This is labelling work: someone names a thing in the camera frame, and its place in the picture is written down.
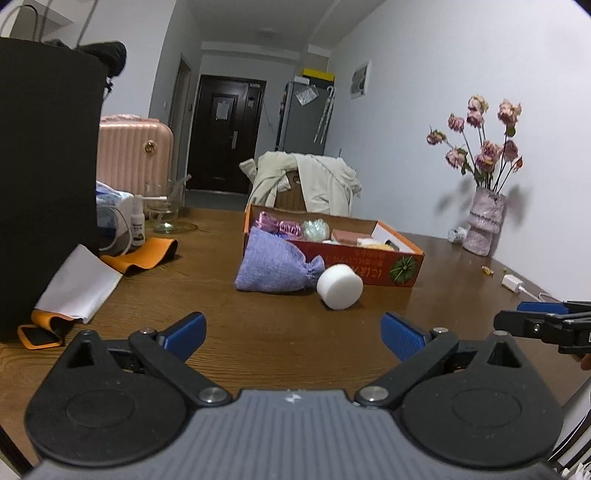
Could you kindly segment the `person's right hand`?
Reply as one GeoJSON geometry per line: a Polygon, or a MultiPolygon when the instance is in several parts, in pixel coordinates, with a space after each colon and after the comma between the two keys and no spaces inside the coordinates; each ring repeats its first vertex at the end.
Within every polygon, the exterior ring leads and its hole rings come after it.
{"type": "Polygon", "coordinates": [[[591,370],[591,354],[586,354],[585,357],[581,360],[581,369],[583,371],[591,370]]]}

